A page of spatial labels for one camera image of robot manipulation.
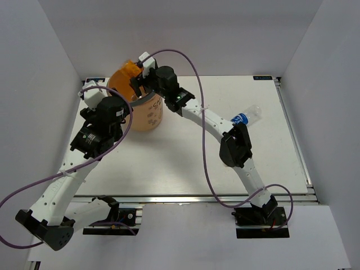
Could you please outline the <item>orange juice bottle with barcode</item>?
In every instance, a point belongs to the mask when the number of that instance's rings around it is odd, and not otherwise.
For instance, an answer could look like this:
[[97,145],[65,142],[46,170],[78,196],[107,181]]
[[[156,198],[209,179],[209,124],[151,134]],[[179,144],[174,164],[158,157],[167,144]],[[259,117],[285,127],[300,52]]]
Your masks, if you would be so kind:
[[129,80],[133,77],[137,77],[140,74],[142,74],[142,71],[143,71],[143,68],[137,66],[137,64],[135,62],[133,62],[132,60],[126,61],[121,67],[121,72]]

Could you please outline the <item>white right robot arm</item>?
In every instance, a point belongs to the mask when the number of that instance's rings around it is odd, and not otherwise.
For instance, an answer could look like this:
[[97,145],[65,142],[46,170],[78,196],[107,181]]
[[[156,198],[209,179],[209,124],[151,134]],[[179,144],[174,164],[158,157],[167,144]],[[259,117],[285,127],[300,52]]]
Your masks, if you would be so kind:
[[130,86],[136,96],[142,92],[159,95],[170,111],[209,132],[220,144],[221,161],[236,172],[248,192],[255,220],[267,224],[274,218],[278,203],[266,189],[255,167],[250,136],[244,123],[224,120],[202,107],[192,93],[179,85],[174,70],[169,66],[150,68],[146,76],[139,74],[132,77]]

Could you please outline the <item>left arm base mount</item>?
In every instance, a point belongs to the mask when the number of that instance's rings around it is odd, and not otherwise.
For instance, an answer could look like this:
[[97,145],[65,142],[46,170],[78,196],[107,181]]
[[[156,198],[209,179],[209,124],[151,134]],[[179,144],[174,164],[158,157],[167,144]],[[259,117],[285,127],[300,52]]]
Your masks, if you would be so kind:
[[101,220],[95,226],[83,229],[83,235],[92,236],[135,236],[141,225],[142,209],[140,207],[120,206],[117,215]]

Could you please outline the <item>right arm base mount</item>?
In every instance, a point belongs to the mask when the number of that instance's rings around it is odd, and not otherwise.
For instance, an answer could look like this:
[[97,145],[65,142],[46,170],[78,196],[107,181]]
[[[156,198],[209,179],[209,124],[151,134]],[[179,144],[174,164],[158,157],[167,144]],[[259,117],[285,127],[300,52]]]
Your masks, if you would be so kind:
[[232,216],[235,218],[236,237],[238,239],[287,239],[290,237],[285,222],[287,216],[283,207],[264,219],[252,208],[235,208]]

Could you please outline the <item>clear bottle with blue label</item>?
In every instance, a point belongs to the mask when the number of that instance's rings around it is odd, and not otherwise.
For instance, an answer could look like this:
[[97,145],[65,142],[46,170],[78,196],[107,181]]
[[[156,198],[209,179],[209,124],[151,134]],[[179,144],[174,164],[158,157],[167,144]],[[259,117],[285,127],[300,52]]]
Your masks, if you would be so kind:
[[257,105],[252,105],[243,112],[237,114],[231,119],[234,124],[243,123],[248,127],[262,118],[262,110]]

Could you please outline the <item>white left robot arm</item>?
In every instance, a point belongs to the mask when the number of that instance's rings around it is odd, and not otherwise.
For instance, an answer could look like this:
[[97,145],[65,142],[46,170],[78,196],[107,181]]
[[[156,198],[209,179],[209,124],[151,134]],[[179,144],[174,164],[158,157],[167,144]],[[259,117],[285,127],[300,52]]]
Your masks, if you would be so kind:
[[16,214],[15,219],[52,250],[64,248],[84,227],[119,220],[119,203],[109,196],[94,197],[75,210],[68,206],[89,173],[122,138],[121,124],[129,113],[128,104],[116,96],[104,97],[94,110],[81,110],[85,122],[70,144],[60,175],[30,209]]

